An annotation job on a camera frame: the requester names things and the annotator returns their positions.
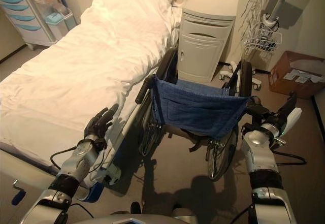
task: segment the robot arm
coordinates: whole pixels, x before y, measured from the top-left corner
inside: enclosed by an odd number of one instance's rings
[[[246,157],[253,201],[249,207],[250,223],[297,223],[270,149],[273,143],[277,147],[285,143],[278,137],[286,133],[300,117],[301,109],[295,108],[295,104],[296,98],[292,95],[277,113],[266,113],[268,118],[262,126],[257,126],[250,132],[247,129],[245,131],[242,149]]]
[[[67,210],[79,184],[88,175],[101,150],[106,149],[105,132],[117,111],[115,104],[105,108],[88,123],[84,139],[80,140],[70,158],[63,164],[54,181],[43,191],[20,224],[64,224]]]

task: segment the cardboard box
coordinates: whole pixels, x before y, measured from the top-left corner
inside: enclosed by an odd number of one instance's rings
[[[285,51],[269,74],[270,91],[308,99],[325,87],[323,58]]]

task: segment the wheelchair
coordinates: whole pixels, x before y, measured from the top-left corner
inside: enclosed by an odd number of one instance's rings
[[[208,141],[208,177],[217,181],[227,171],[236,151],[238,122],[251,97],[251,64],[240,61],[229,82],[214,88],[179,80],[177,58],[177,47],[169,49],[156,74],[144,80],[136,98],[136,103],[144,108],[139,152],[147,156],[161,142],[165,125],[178,127],[196,141],[190,152],[197,150],[203,140]],[[236,97],[239,69],[240,89]]]

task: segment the white bed sheet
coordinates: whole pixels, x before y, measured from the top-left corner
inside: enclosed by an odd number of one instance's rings
[[[88,121],[118,103],[109,151],[139,82],[178,38],[181,10],[170,1],[94,0],[80,25],[0,83],[0,141],[50,166],[50,155],[75,146]]]

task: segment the denim pocket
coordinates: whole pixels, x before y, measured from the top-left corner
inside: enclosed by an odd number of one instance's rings
[[[213,127],[222,127],[227,110],[194,107],[168,100],[167,124],[193,131],[206,131]]]

